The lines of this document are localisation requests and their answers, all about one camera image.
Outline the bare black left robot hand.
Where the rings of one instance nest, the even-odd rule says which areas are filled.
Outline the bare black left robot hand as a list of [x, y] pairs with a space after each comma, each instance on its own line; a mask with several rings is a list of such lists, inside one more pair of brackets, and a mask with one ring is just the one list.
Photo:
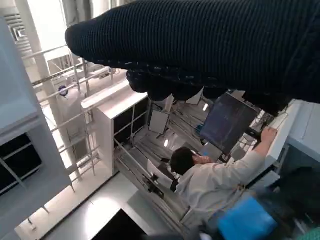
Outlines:
[[316, 225], [319, 192], [276, 187], [239, 201], [199, 227], [201, 240], [294, 240]]

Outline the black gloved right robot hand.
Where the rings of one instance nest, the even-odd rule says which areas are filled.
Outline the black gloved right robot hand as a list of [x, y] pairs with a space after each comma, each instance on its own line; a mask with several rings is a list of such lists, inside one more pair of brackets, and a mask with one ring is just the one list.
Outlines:
[[153, 101], [244, 91], [264, 104], [320, 101], [317, 0], [137, 0], [70, 26], [88, 62], [126, 70]]

